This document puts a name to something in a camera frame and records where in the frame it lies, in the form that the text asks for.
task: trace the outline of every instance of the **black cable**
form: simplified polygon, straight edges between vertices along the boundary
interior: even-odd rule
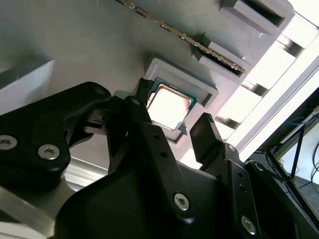
[[[272,167],[272,165],[269,163],[267,154],[265,154],[265,158],[266,158],[266,161],[267,161],[267,163],[268,163],[269,171],[270,171],[270,168],[272,168],[273,172],[278,175],[278,173],[274,170],[274,168]]]
[[[317,145],[316,145],[316,147],[314,149],[314,152],[313,152],[313,166],[314,166],[315,170],[314,170],[314,172],[311,175],[311,180],[310,181],[311,181],[311,185],[313,186],[314,190],[319,194],[319,192],[317,191],[317,189],[314,186],[314,176],[318,172],[318,169],[319,169],[319,166],[316,166],[316,163],[315,163],[315,157],[316,157],[316,153],[317,153],[318,147],[319,147],[319,142],[317,143]]]

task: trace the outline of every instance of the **metal bracket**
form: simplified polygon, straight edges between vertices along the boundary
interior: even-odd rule
[[[217,177],[228,191],[235,227],[245,238],[261,238],[258,217],[244,164],[237,150],[224,143],[210,114],[204,113],[190,130],[201,170]]]

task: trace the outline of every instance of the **gray surface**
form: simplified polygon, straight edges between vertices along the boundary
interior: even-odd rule
[[[31,57],[2,72],[0,115],[44,98],[53,66],[54,60]]]
[[[219,13],[220,0],[133,2],[191,37],[197,39],[205,33],[251,65],[275,40],[269,35],[258,39],[238,28]],[[213,116],[238,88],[199,64],[188,43],[113,0],[0,0],[0,31],[0,70],[32,53],[56,60],[50,95],[86,81],[97,82],[111,93],[133,92],[154,53],[207,82],[213,81],[220,92],[208,110]],[[192,110],[188,129],[202,112],[201,107]],[[100,155],[105,153],[106,144],[95,139],[74,148],[72,155],[105,166],[108,156]],[[189,147],[190,140],[186,140],[174,151],[175,157],[180,159]]]
[[[295,15],[292,5],[281,0],[224,0],[220,11],[257,37],[278,37]]]

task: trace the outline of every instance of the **screw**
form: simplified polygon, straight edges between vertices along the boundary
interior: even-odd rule
[[[140,102],[138,102],[138,101],[135,100],[135,99],[133,99],[133,103],[136,104],[136,105],[138,105],[138,106],[141,104]]]
[[[43,159],[53,160],[60,155],[60,149],[53,144],[45,144],[38,149],[38,155]]]
[[[228,145],[228,147],[230,148],[230,150],[231,150],[231,151],[233,151],[233,152],[235,152],[235,151],[236,151],[236,149],[235,149],[235,147],[234,147],[234,146],[232,146],[232,145],[230,145],[230,144],[229,144],[229,145]]]
[[[9,150],[18,144],[18,141],[15,137],[12,137],[10,135],[0,135],[0,150]]]
[[[100,87],[95,87],[95,92],[98,93],[98,94],[100,94],[100,95],[105,95],[105,92],[104,92],[103,89],[100,88]]]
[[[187,211],[189,209],[189,201],[182,193],[175,194],[174,202],[182,211]]]
[[[263,171],[263,169],[258,165],[258,163],[255,163],[256,168],[258,168],[260,171]]]
[[[247,217],[241,217],[241,224],[251,235],[256,234],[256,228],[254,224]]]

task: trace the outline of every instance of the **mounting hole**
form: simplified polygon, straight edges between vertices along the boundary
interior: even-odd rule
[[[95,92],[100,94],[100,95],[105,95],[104,90],[100,87],[95,87]]]
[[[159,136],[158,134],[153,134],[153,137],[154,137],[155,139],[160,139],[160,136]]]
[[[241,191],[247,192],[246,188],[243,185],[239,184],[239,188],[241,189]]]
[[[238,175],[239,175],[239,177],[241,177],[241,178],[245,178],[245,176],[244,176],[241,172],[238,172]]]
[[[139,101],[137,101],[137,100],[135,100],[135,99],[133,99],[133,103],[134,103],[135,105],[138,105],[138,106],[141,104]]]
[[[167,157],[168,157],[168,155],[167,155],[167,153],[166,153],[165,151],[161,151],[159,154],[160,154],[163,158],[167,158]]]

